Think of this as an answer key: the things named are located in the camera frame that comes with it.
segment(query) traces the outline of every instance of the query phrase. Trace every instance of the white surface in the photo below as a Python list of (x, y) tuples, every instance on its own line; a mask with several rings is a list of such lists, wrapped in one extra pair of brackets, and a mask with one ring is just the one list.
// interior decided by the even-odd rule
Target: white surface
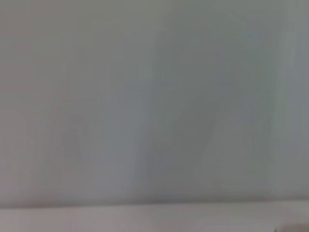
[(0, 206), (309, 196), (308, 0), (0, 0)]
[(309, 218), (309, 202), (0, 210), (1, 232), (273, 232)]

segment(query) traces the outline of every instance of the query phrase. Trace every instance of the wall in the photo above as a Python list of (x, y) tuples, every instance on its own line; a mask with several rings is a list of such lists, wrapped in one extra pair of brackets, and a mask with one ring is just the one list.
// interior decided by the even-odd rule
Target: wall
[(0, 206), (309, 195), (305, 0), (2, 0)]

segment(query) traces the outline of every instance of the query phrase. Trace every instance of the gray wall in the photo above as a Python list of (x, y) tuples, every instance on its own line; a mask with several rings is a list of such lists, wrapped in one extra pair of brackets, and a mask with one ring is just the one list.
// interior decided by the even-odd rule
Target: gray wall
[(1, 0), (0, 206), (309, 196), (306, 0)]

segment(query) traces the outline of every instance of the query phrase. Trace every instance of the white table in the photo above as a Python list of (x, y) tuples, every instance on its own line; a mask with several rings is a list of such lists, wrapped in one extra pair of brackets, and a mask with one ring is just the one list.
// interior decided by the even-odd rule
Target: white table
[(309, 218), (309, 202), (0, 210), (1, 232), (273, 232)]

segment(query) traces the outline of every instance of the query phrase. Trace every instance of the white wall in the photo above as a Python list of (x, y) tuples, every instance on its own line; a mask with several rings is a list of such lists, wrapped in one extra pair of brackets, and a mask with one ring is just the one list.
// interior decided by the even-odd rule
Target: white wall
[(308, 10), (0, 1), (0, 206), (308, 196)]

